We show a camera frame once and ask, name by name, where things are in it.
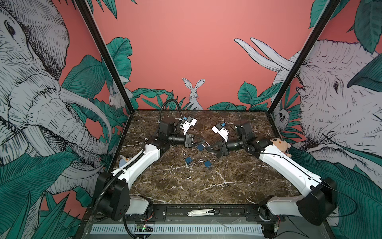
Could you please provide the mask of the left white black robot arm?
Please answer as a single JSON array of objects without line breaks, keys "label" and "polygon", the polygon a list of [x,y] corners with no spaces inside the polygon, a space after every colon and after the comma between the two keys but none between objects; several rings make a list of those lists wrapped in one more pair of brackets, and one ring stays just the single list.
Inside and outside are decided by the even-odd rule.
[{"label": "left white black robot arm", "polygon": [[142,221],[149,221],[154,215],[153,203],[144,196],[131,196],[129,190],[135,180],[154,162],[161,158],[172,145],[194,147],[204,143],[194,142],[188,134],[197,120],[188,117],[178,122],[181,132],[176,130],[176,122],[167,119],[159,122],[156,132],[143,144],[143,148],[127,163],[111,173],[102,173],[97,181],[93,197],[92,219],[118,221],[127,215],[139,215]]}]

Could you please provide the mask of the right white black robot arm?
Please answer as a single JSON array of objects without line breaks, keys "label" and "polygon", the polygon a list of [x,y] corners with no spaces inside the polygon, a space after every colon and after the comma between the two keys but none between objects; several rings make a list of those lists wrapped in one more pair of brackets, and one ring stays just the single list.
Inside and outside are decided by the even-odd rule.
[{"label": "right white black robot arm", "polygon": [[264,222],[276,216],[296,216],[319,226],[337,208],[336,182],[331,178],[323,179],[296,163],[278,148],[276,141],[256,136],[248,121],[240,120],[236,123],[237,139],[228,138],[229,132],[224,123],[218,123],[212,131],[223,140],[207,147],[207,151],[222,157],[243,149],[275,169],[300,193],[295,197],[269,196],[260,203],[258,214]]}]

